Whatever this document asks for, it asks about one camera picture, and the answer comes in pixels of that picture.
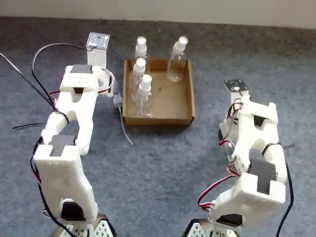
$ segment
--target cardboard box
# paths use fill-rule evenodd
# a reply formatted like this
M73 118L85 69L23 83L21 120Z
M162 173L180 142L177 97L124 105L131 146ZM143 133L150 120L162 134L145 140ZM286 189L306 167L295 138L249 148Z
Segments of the cardboard box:
M126 125L190 125L195 117L191 64L186 63L181 81L166 78L168 59L151 59L150 75L153 95L153 117L140 118L135 114L129 94L129 75L134 60L125 60L123 85L123 119Z

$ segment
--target white spray nozzle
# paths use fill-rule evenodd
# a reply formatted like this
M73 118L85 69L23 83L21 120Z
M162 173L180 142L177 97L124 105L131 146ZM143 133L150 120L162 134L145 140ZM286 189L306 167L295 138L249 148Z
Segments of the white spray nozzle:
M147 45L146 45L146 38L140 36L137 38L137 44L135 47L135 57L145 57L147 54Z
M144 58L138 58L134 65L134 71L138 73L144 73L146 68L146 60Z
M141 96L150 95L152 89L152 77L150 75L143 75L142 81L140 82L138 93Z
M181 54L184 52L187 43L189 42L188 38L181 36L178 41L173 46L173 52L176 54Z

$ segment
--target white 3d-printed robot arm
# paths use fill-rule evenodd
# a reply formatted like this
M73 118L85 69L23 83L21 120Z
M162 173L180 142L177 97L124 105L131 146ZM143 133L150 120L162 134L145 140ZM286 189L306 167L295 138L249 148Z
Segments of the white 3d-printed robot arm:
M287 172L277 133L276 105L250 101L246 89L228 89L239 110L235 109L236 116L224 120L220 129L226 135L223 140L236 144L231 161L241 176L213 202L209 219L214 226L239 230L258 225L285 202ZM260 151L265 161L249 159L251 149Z
M90 33L87 56L92 65L66 67L55 105L58 111L49 116L41 133L43 143L34 154L41 191L51 214L64 224L74 224L74 230L82 229L83 236L88 230L93 235L98 205L80 156L89 150L97 96L113 96L114 77L105 69L108 39L109 35ZM91 46L89 41L97 44ZM60 135L72 120L78 121L78 136Z
M98 66L75 65L66 68L56 108L69 121L78 121L78 137L72 143L71 138L66 137L65 140L65 136L58 136L67 122L62 114L53 112L41 134L43 144L39 145L34 155L42 191L52 214L61 217L64 201L70 198L80 206L85 222L90 224L97 217L98 206L92 187L83 173L80 155L87 154L89 150L101 73Z

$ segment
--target gray carpet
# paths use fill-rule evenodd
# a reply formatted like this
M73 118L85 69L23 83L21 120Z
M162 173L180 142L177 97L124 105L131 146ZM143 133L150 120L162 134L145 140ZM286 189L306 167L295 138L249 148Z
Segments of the gray carpet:
M35 52L54 42L85 46L90 31L109 33L108 68L122 84L123 61L139 35L152 57L167 57L180 35L189 38L196 119L188 128L129 127L125 139L112 100L100 98L88 155L82 157L100 212L120 237L178 237L193 218L204 218L199 194L226 175L225 152L217 145L218 125L230 103L223 80L243 79L250 93L277 105L278 132L295 189L295 203L281 236L314 236L316 226L316 31L269 27L166 22L0 18L0 51L31 78ZM40 55L38 76L49 91L59 88L67 65L86 62L84 51L56 47ZM0 59L0 236L48 237L55 224L42 216L36 180L29 167L49 106ZM76 125L64 134L75 131ZM231 187L223 183L216 198ZM287 203L244 237L273 237Z

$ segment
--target white perforated base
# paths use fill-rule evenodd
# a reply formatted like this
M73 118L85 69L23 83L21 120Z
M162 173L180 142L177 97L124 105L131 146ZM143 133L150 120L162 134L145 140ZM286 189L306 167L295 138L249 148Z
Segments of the white perforated base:
M67 225L68 230L70 230L76 237L87 237L86 230L74 230L72 225ZM63 231L59 237L70 237L70 235ZM98 226L95 228L93 235L90 233L89 237L113 237L113 233L107 221L100 221Z
M186 237L209 237L213 231L213 227L208 230L203 230L200 223L193 223ZM224 232L214 231L212 237L238 237L234 231L226 230Z
M193 223L187 237L206 237L206 233L200 223Z

